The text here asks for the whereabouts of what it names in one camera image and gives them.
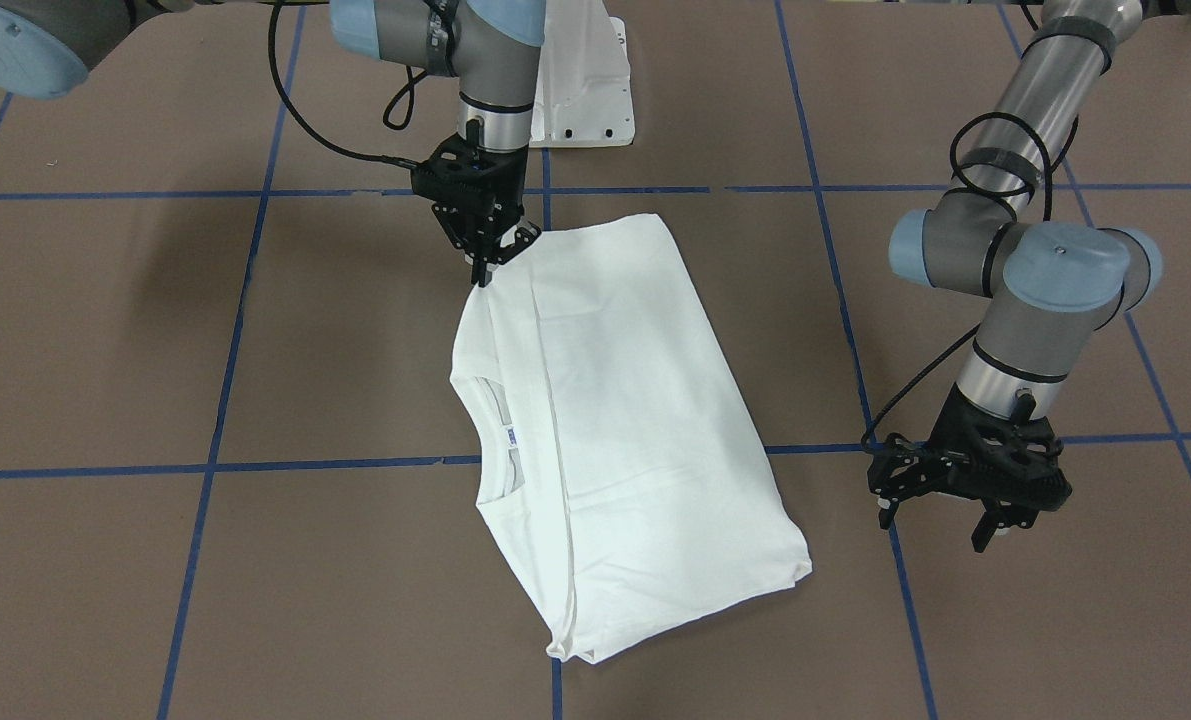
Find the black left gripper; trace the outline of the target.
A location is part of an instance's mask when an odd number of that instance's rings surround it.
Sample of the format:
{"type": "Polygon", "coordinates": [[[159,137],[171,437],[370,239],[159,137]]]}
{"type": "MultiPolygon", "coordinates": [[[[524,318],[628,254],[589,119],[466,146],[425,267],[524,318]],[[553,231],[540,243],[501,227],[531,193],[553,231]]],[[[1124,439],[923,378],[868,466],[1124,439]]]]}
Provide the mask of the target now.
{"type": "MultiPolygon", "coordinates": [[[[1072,493],[1060,468],[1064,445],[1048,418],[1015,422],[989,414],[958,386],[950,388],[927,447],[956,467],[952,492],[999,501],[983,502],[983,516],[971,533],[975,553],[984,553],[997,536],[1014,527],[1015,506],[1058,511],[1072,493]]],[[[900,501],[878,496],[877,505],[879,528],[891,530],[900,501]]]]}

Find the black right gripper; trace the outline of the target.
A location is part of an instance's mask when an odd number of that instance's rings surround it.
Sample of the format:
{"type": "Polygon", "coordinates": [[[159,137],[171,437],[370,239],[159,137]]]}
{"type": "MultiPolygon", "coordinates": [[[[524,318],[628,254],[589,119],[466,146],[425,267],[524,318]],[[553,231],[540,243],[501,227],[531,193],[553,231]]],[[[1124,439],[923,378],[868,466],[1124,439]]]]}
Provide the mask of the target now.
{"type": "Polygon", "coordinates": [[[432,201],[453,248],[470,251],[470,281],[480,288],[543,233],[523,209],[526,159],[526,149],[493,152],[453,134],[411,170],[412,190],[432,201]]]}

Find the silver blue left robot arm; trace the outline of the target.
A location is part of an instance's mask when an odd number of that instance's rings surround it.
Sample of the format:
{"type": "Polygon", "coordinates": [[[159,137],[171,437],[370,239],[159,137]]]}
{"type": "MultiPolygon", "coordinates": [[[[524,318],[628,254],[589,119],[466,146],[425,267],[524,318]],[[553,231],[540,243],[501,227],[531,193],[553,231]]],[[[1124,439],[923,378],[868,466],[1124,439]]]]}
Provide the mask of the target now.
{"type": "Polygon", "coordinates": [[[953,137],[950,187],[894,225],[897,277],[987,306],[956,342],[966,361],[930,434],[877,442],[875,427],[863,430],[880,530],[913,497],[978,501],[980,553],[1070,500],[1050,409],[1090,337],[1147,300],[1165,264],[1135,228],[1056,223],[1055,174],[1095,82],[1145,20],[1168,12],[1154,1],[1046,1],[994,109],[953,137]]]}

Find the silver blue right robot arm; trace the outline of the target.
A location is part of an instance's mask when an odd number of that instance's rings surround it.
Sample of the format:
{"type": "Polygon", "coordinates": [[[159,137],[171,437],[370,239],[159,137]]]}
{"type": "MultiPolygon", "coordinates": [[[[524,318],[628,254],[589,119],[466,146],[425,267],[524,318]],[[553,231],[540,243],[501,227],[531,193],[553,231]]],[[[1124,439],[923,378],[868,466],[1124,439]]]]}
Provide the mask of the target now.
{"type": "MultiPolygon", "coordinates": [[[[0,88],[24,98],[64,96],[152,18],[193,1],[0,1],[0,88]]],[[[409,170],[450,245],[490,284],[499,267],[540,237],[523,209],[534,90],[544,45],[544,1],[330,1],[339,46],[409,69],[457,79],[457,126],[430,158],[353,152],[409,170]]]]}

